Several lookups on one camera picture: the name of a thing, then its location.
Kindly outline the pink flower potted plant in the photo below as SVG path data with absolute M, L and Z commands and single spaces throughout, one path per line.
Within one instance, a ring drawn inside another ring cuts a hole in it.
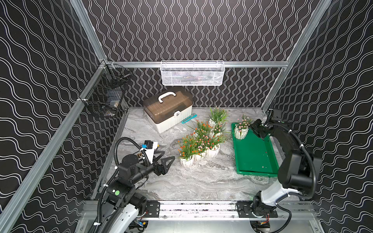
M 234 136 L 236 139 L 242 140 L 244 139 L 249 131 L 250 125 L 254 121 L 249 118 L 248 116 L 243 115 L 242 116 L 242 121 L 236 124 L 235 129 L 234 129 Z

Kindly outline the green grass potted plant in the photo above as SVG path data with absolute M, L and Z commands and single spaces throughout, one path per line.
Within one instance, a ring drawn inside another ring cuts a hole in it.
M 210 108 L 210 119 L 208 124 L 215 127 L 218 123 L 223 123 L 228 117 L 228 112 L 222 108 Z

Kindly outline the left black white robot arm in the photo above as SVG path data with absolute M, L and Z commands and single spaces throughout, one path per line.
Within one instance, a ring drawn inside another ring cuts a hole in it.
M 138 151 L 120 161 L 118 146 L 129 141 Z M 147 217 L 159 216 L 159 202 L 148 202 L 136 184 L 147 181 L 150 174 L 168 173 L 175 157 L 164 157 L 158 143 L 146 140 L 142 145 L 129 137 L 121 137 L 114 148 L 115 171 L 103 185 L 97 204 L 97 216 L 89 229 L 91 233 L 143 233 L 148 227 Z

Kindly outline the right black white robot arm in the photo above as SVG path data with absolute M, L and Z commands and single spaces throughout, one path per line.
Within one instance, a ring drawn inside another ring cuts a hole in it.
M 284 198 L 297 196 L 304 200 L 313 198 L 322 159 L 308 152 L 297 134 L 282 120 L 279 109 L 269 109 L 267 119 L 256 120 L 250 125 L 257 137 L 276 138 L 285 154 L 278 169 L 277 181 L 253 198 L 252 213 L 256 216 L 271 214 Z

